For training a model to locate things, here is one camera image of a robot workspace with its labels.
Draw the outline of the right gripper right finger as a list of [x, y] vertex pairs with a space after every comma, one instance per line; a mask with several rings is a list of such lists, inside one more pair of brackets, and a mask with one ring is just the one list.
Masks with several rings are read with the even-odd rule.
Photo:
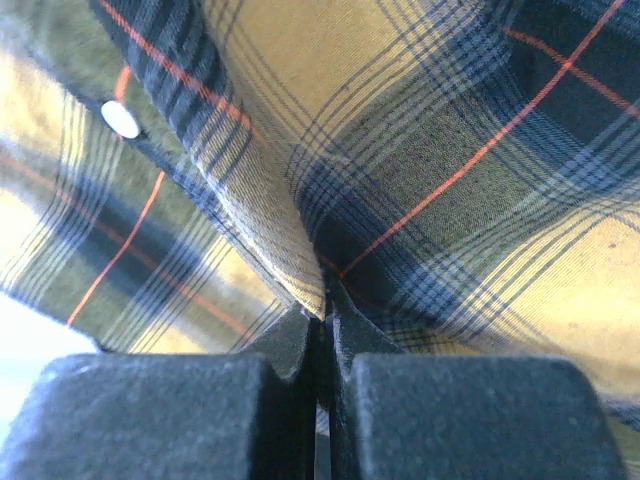
[[588, 379], [551, 355], [407, 354], [327, 291], [336, 479], [623, 479]]

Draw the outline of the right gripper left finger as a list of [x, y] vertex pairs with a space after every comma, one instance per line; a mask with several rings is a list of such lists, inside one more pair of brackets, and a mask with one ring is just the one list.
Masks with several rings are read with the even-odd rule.
[[5, 479], [309, 479], [318, 323], [287, 310], [226, 355], [78, 354], [37, 377]]

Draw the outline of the yellow plaid flannel shirt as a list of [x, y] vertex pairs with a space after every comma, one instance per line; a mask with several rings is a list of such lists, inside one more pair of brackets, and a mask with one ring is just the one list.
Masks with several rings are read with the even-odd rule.
[[2, 3], [3, 293], [231, 351], [327, 274], [407, 351], [569, 357], [637, 431], [638, 3]]

